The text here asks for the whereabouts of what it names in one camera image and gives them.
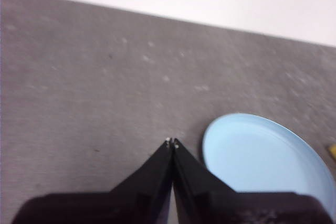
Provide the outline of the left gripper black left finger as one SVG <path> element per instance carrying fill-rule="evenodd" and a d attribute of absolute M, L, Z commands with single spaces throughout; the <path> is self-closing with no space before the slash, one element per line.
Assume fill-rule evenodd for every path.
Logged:
<path fill-rule="evenodd" d="M 110 191 L 57 193 L 26 201 L 13 223 L 156 223 L 170 199 L 170 139 Z"/>

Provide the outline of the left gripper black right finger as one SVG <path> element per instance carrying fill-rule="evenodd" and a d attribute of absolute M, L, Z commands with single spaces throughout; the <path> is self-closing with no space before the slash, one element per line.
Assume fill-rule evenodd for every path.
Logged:
<path fill-rule="evenodd" d="M 332 223 L 314 197 L 296 193 L 238 193 L 173 140 L 174 193 L 182 223 Z"/>

